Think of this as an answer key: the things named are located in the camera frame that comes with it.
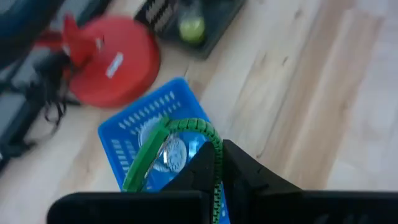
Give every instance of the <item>tennis ball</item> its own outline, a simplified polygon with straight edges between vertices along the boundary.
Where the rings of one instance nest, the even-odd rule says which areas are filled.
[[[203,17],[186,18],[180,22],[181,38],[191,44],[199,44],[205,37],[205,20]]]

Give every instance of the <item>white label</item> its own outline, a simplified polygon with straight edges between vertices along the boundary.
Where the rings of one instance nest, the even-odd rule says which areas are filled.
[[[115,58],[113,59],[111,65],[108,67],[106,71],[106,76],[108,78],[112,78],[122,63],[123,63],[123,54],[121,52],[118,52]]]

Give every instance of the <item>blue plastic basket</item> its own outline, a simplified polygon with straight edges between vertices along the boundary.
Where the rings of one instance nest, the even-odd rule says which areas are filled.
[[[176,78],[153,93],[138,99],[98,128],[99,138],[120,189],[142,144],[144,129],[148,127],[150,121],[165,115],[170,119],[202,118],[208,121],[207,115],[186,81]],[[201,134],[190,132],[179,133],[178,138],[184,142],[187,149],[186,163],[206,141]],[[159,191],[176,175],[169,170],[152,169],[145,188],[147,191]],[[222,197],[220,223],[229,223],[224,193]]]

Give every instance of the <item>black plastic object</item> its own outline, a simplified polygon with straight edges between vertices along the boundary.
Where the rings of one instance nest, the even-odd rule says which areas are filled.
[[[67,12],[71,12],[81,26],[104,13],[110,2],[65,0],[50,28],[62,29]],[[24,135],[45,101],[57,96],[63,68],[69,63],[63,52],[33,49],[0,71],[0,170],[11,157],[20,156],[30,148],[30,142],[23,141]]]
[[[178,177],[156,194],[67,195],[51,206],[47,224],[210,223],[214,173],[213,163],[208,161],[214,156],[212,147],[199,150]]]
[[[223,144],[223,184],[231,223],[398,223],[397,193],[301,190],[233,142]],[[210,223],[213,150],[204,144],[159,193],[82,193],[61,198],[49,210],[48,224],[109,223],[109,219],[113,224]]]
[[[205,40],[199,45],[189,44],[180,38],[178,1],[176,0],[147,0],[135,19],[147,26],[160,39],[175,44],[199,58],[206,59],[245,0],[197,1],[201,1],[206,27]],[[158,23],[163,24],[162,29],[157,28]]]
[[[0,13],[0,69],[29,51],[64,0],[13,0]]]
[[[47,224],[202,224],[210,221],[207,215],[209,204],[208,195],[201,191],[77,193],[61,198],[51,206]]]

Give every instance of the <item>red round object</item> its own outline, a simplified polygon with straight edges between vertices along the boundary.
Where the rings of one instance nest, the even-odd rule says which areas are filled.
[[[103,39],[102,48],[70,81],[71,91],[83,103],[126,105],[152,85],[160,66],[159,49],[142,24],[128,17],[100,17],[81,32]]]

